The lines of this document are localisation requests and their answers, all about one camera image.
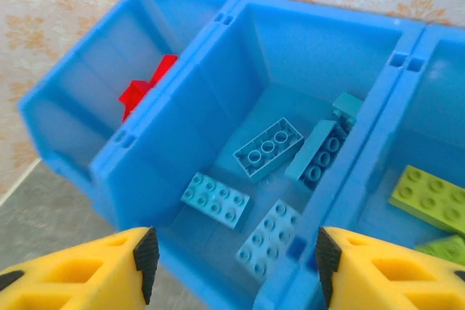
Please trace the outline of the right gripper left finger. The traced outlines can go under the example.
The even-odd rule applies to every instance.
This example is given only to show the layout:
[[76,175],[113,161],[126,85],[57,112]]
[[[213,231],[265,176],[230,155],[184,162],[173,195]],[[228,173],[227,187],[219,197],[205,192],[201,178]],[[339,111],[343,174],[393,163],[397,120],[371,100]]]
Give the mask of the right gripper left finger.
[[1,308],[145,309],[158,260],[154,228],[108,235],[1,271]]

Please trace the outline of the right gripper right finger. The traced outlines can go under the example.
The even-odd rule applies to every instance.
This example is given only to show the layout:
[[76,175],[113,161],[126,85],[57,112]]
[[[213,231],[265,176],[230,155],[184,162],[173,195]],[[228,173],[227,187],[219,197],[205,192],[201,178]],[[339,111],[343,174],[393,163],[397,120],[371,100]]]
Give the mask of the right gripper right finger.
[[338,227],[315,246],[327,309],[463,309],[464,267]]

